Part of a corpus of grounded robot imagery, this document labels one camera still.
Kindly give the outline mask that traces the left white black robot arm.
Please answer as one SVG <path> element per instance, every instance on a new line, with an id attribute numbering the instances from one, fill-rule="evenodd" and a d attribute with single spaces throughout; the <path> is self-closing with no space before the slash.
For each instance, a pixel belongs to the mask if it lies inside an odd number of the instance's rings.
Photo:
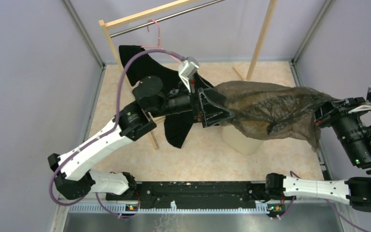
<path id="1" fill-rule="evenodd" d="M 178 89 L 165 92 L 160 78 L 147 76 L 132 92 L 135 100 L 97 134 L 68 153 L 48 157 L 54 172 L 51 186 L 66 199 L 77 200 L 90 193 L 119 195 L 124 200 L 133 198 L 136 181 L 130 173 L 102 173 L 92 167 L 155 129 L 154 117 L 190 112 L 191 121 L 205 128 L 234 118 L 234 113 L 224 106 L 225 96 L 194 81 L 183 80 Z"/>

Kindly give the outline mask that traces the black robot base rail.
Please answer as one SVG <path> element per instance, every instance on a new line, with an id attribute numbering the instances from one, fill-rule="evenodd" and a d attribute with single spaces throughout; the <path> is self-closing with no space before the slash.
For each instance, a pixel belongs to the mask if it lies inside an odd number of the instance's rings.
<path id="1" fill-rule="evenodd" d="M 256 181 L 141 182 L 130 197 L 141 209 L 253 209 L 259 203 L 282 200 Z"/>

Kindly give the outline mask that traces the dark translucent trash bag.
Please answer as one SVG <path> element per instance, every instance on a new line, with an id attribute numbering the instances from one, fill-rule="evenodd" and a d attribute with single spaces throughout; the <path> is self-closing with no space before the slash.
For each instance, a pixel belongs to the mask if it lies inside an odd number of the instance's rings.
<path id="1" fill-rule="evenodd" d="M 235 114 L 222 126 L 232 125 L 245 137 L 256 140 L 292 138 L 307 141 L 320 150 L 321 129 L 315 112 L 336 98 L 310 87 L 274 83 L 228 81 L 215 86 L 224 95 L 224 107 Z"/>

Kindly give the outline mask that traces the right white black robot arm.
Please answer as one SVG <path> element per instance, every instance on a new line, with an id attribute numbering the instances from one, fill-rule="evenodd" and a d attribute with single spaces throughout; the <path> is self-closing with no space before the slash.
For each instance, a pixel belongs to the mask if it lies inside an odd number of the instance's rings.
<path id="1" fill-rule="evenodd" d="M 371 213 L 371 126 L 360 119 L 368 111 L 371 102 L 358 97 L 327 102 L 314 116 L 317 127 L 333 128 L 351 164 L 365 169 L 369 177 L 317 181 L 271 173 L 266 176 L 265 195 L 270 199 L 296 196 L 333 200 Z"/>

